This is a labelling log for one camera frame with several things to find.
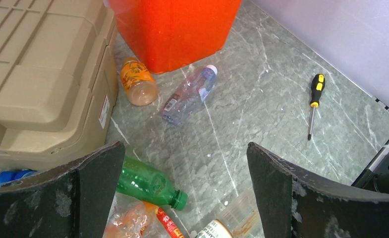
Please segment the green plastic bottle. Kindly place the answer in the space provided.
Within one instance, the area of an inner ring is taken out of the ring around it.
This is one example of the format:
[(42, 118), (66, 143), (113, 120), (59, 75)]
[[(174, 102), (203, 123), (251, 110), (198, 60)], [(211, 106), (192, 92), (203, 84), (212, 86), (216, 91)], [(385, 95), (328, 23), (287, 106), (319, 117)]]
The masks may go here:
[(160, 170), (137, 159), (124, 157), (116, 191), (157, 206), (169, 205), (181, 211), (188, 195), (176, 189)]

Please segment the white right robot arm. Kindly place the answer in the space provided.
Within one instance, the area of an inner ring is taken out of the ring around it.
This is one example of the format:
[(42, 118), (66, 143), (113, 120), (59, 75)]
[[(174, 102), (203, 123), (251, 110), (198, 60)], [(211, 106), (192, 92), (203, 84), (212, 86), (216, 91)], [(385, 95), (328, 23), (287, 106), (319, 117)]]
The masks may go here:
[(389, 194), (389, 153), (373, 159), (352, 183), (352, 186)]

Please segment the small clear water bottle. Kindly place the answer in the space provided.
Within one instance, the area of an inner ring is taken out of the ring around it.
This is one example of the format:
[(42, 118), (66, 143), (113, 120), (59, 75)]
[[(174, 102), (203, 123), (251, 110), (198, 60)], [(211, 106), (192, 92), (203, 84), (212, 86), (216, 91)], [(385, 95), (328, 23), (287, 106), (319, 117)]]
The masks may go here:
[(180, 126), (190, 115), (200, 110), (217, 83), (218, 69), (212, 65), (201, 66), (190, 73), (160, 110), (167, 122)]

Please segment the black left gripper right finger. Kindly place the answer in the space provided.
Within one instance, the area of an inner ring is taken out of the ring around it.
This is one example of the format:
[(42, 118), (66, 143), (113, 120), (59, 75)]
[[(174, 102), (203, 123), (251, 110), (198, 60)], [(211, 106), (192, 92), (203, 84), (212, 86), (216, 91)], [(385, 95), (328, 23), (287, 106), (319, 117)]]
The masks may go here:
[(389, 238), (389, 194), (344, 185), (250, 142), (246, 151), (267, 238)]

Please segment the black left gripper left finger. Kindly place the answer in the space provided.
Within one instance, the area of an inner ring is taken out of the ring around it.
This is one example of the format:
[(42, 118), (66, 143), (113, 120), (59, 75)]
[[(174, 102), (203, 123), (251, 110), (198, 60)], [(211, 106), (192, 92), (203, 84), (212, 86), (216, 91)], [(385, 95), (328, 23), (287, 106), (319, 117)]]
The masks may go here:
[(125, 155), (117, 141), (0, 186), (0, 238), (100, 238)]

